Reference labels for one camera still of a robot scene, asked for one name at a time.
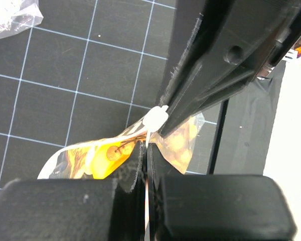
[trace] white surface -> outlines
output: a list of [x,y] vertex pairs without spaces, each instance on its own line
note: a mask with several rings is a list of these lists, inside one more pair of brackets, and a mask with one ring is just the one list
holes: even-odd
[[301,241],[301,59],[286,64],[264,175],[282,188]]

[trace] cutting mat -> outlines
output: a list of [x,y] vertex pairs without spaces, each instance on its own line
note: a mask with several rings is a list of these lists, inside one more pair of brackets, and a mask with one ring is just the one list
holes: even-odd
[[[40,9],[41,25],[0,40],[0,190],[36,178],[66,145],[119,134],[154,105],[175,0],[44,0]],[[208,160],[218,112],[204,114],[197,157]]]

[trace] black block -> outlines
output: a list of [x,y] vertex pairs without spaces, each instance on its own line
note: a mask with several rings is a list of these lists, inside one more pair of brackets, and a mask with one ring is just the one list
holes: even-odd
[[281,190],[264,176],[167,176],[159,189],[158,240],[291,240]]

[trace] plastic bag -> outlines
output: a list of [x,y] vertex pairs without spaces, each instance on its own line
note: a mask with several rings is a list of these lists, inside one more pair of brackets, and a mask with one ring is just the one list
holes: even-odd
[[39,0],[0,0],[0,39],[40,24]]
[[[46,162],[38,179],[78,179],[84,174],[94,179],[106,178],[129,158],[138,141],[146,140],[147,127],[142,123],[143,118],[115,138],[79,143],[59,150]],[[163,157],[185,174],[196,136],[204,122],[202,113],[199,113],[165,139],[154,133],[150,142],[157,144]]]

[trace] white strap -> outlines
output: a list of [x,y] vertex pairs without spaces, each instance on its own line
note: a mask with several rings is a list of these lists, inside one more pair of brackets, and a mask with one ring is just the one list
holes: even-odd
[[155,106],[150,109],[149,112],[144,116],[142,124],[147,129],[146,148],[148,147],[151,133],[157,132],[169,118],[169,114],[166,113],[167,109],[167,105],[164,105],[162,107]]

